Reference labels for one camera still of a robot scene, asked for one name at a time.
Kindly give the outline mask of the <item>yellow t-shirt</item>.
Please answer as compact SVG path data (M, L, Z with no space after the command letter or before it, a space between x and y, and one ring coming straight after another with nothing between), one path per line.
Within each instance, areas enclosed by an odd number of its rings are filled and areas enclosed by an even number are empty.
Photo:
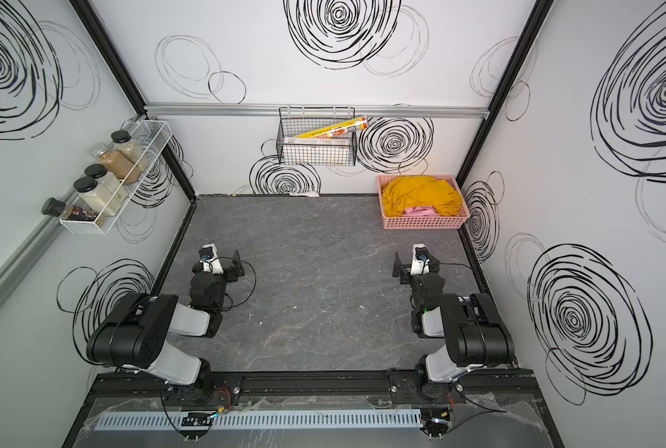
M400 218L407 209L432 207L439 216L458 216L463 207L463 196L444 179L416 175L396 177L381 189L385 216Z

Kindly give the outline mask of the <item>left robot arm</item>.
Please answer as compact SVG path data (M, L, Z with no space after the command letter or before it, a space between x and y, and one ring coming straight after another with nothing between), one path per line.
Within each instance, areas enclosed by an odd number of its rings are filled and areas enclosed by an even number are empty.
M226 289L245 276L244 265L239 251L224 257L214 244L202 246L192 268L190 302L181 304L177 296L169 294L126 294L88 339L88 360L143 371L167 385L190 388L201 402L221 394L232 403L240 386L216 380L207 360L187 354L167 337L171 333L215 337L223 314L237 306Z

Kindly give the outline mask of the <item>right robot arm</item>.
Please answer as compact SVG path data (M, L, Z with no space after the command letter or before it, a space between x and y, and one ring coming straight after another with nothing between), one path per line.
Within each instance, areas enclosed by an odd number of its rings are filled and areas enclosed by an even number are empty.
M394 255L393 277L410 287L411 330L421 339L443 342L416 366L416 393L425 401L441 397L469 373L508 366L516 358L491 295L446 292L442 265L422 244L413 246L409 263Z

